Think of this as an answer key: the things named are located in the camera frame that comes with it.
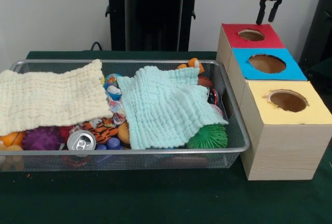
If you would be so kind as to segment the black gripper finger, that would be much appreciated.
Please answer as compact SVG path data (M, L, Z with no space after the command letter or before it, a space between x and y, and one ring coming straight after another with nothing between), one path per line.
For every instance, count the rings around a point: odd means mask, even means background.
M273 22L275 19L275 15L277 13L278 7L281 5L283 0L274 0L274 5L270 11L269 17L268 17L268 21L269 22Z
M264 16L265 16L265 9L266 9L266 0L260 0L259 2L259 12L258 12L258 16L256 19L256 24L262 24Z

